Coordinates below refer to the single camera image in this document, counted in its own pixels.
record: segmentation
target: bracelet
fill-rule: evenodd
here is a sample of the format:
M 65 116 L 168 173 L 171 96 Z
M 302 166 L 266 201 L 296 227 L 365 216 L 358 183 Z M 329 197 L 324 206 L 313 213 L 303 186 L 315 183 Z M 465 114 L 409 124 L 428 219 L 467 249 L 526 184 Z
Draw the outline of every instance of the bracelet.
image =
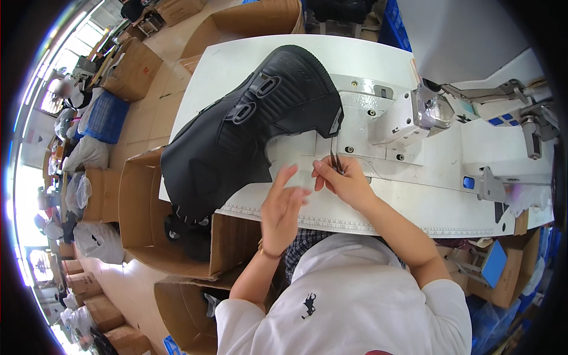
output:
M 271 259 L 271 260 L 278 260 L 278 259 L 280 259 L 280 258 L 284 255 L 284 253 L 286 253 L 286 250 L 284 250 L 284 251 L 282 252 L 282 254 L 280 254 L 280 255 L 278 255 L 278 256 L 267 253 L 267 252 L 264 250 L 264 248 L 262 247 L 262 238 L 260 238 L 260 240 L 258 241 L 258 250 L 260 250 L 260 255 L 264 255 L 264 256 L 266 256 L 268 259 Z

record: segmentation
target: polo player logo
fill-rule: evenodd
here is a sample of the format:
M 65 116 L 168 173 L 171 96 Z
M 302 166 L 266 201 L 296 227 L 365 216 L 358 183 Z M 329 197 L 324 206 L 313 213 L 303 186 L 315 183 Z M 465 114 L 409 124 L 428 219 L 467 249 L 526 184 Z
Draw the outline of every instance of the polo player logo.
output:
M 308 307 L 308 310 L 306 312 L 308 312 L 307 316 L 302 316 L 302 319 L 306 319 L 309 316 L 311 316 L 312 314 L 314 314 L 314 312 L 316 311 L 316 307 L 314 307 L 314 299 L 316 299 L 316 295 L 313 293 L 310 293 L 308 295 L 308 297 L 306 298 L 306 301 L 304 302 L 304 305 L 306 307 Z

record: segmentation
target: ruler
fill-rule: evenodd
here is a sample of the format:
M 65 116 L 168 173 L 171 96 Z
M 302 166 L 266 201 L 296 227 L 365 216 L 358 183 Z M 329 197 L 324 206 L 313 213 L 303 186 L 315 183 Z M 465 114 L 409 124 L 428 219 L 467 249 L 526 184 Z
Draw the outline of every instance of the ruler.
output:
M 226 203 L 216 211 L 217 213 L 251 220 L 261 220 L 260 208 L 245 206 L 242 204 Z M 316 229 L 319 231 L 351 233 L 362 235 L 379 234 L 369 222 L 342 220 L 336 218 L 326 218 L 318 216 L 299 215 L 298 227 Z M 493 228 L 452 228 L 452 227 L 423 227 L 419 226 L 427 235 L 432 238 L 443 236 L 488 236 L 493 234 Z

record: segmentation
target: checkered fabric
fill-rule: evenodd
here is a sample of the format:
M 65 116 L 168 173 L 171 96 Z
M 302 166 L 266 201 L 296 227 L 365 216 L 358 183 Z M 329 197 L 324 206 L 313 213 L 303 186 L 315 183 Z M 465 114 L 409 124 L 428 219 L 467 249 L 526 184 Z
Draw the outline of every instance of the checkered fabric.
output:
M 296 239 L 294 239 L 292 244 L 290 244 L 288 248 L 286 248 L 286 253 L 284 254 L 284 264 L 286 265 L 286 279 L 288 280 L 288 283 L 292 283 L 292 275 L 294 275 L 294 270 L 296 269 L 296 266 L 300 261 L 302 255 L 304 255 L 304 253 L 312 246 L 316 245 L 325 238 L 334 234 L 337 233 L 298 228 L 298 234 L 296 235 Z M 378 240 L 383 242 L 387 247 L 389 247 L 389 245 L 385 242 L 383 238 L 381 237 L 375 237 L 375 238 L 377 238 Z M 400 258 L 398 258 L 398 261 L 400 261 L 400 264 L 404 269 L 406 267 L 405 263 Z

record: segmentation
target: blue stool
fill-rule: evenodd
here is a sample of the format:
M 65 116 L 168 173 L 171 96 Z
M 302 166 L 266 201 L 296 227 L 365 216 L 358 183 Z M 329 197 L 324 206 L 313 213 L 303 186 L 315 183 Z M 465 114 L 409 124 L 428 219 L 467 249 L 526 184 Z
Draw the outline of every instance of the blue stool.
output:
M 470 249 L 469 251 L 474 255 L 473 262 L 471 264 L 449 255 L 446 255 L 444 258 L 455 262 L 461 274 L 484 283 L 485 285 L 489 285 L 492 289 L 494 289 L 501 277 L 503 269 L 505 268 L 505 264 L 507 263 L 507 255 L 505 254 L 501 243 L 498 240 L 494 241 L 489 247 L 487 253 L 482 253 L 475 249 Z M 481 263 L 481 266 L 476 266 L 479 258 L 483 258 L 483 262 Z M 471 272 L 479 273 L 479 276 L 474 275 Z

